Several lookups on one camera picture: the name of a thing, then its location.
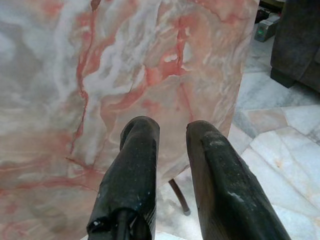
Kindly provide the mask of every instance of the pink marble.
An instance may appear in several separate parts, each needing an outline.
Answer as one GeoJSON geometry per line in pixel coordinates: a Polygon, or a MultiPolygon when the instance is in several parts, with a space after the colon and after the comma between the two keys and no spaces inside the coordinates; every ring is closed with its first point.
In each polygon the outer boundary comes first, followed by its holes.
{"type": "Polygon", "coordinates": [[[160,125],[157,181],[187,123],[228,135],[256,0],[0,0],[0,239],[80,239],[133,117],[160,125]]]}

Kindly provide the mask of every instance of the floor tile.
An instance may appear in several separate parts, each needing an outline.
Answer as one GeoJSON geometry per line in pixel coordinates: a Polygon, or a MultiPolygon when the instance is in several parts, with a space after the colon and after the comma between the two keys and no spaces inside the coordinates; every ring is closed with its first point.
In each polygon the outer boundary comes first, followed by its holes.
{"type": "Polygon", "coordinates": [[[302,84],[286,88],[271,79],[268,72],[250,72],[243,74],[236,112],[318,104],[320,94],[302,84]]]}
{"type": "Polygon", "coordinates": [[[228,140],[238,154],[242,154],[253,140],[240,128],[231,124],[228,140]]]}
{"type": "Polygon", "coordinates": [[[257,177],[272,204],[308,217],[320,215],[320,210],[298,192],[283,175],[275,171],[256,151],[248,148],[241,156],[257,177]]]}
{"type": "Polygon", "coordinates": [[[251,138],[288,126],[281,108],[238,111],[233,122],[251,138]]]}
{"type": "Polygon", "coordinates": [[[289,126],[314,142],[320,141],[320,105],[284,107],[282,110],[289,126]]]}
{"type": "Polygon", "coordinates": [[[273,205],[292,240],[317,240],[315,218],[273,205]]]}

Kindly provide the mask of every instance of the marble floor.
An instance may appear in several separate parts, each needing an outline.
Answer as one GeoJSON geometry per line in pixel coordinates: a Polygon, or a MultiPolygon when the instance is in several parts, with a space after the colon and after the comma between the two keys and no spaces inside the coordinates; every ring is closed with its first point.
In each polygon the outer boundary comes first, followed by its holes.
{"type": "MultiPolygon", "coordinates": [[[[269,77],[273,41],[251,40],[228,138],[291,239],[320,240],[320,94],[298,83],[287,89],[269,77]]],[[[175,180],[191,215],[183,215],[166,184],[157,193],[156,228],[179,237],[172,239],[200,240],[190,169],[175,180]]]]}

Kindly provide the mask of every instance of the metal chair leg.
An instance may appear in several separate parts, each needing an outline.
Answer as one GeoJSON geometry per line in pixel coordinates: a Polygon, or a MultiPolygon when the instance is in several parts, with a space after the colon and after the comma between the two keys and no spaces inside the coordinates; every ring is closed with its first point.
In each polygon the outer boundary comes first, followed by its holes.
{"type": "Polygon", "coordinates": [[[179,202],[180,202],[180,204],[182,206],[182,210],[183,210],[184,215],[189,216],[190,213],[191,213],[190,208],[189,208],[189,206],[187,204],[185,196],[181,192],[181,190],[180,190],[179,186],[177,185],[176,181],[174,179],[171,179],[169,181],[169,184],[172,187],[175,195],[177,196],[177,198],[178,198],[178,200],[179,200],[179,202]]]}

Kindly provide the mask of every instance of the sofa leg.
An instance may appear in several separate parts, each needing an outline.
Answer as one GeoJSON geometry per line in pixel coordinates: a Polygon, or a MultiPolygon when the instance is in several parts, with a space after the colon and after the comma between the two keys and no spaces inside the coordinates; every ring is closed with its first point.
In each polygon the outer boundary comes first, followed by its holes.
{"type": "Polygon", "coordinates": [[[274,68],[271,69],[270,77],[286,88],[291,88],[296,82],[296,80],[274,68]]]}

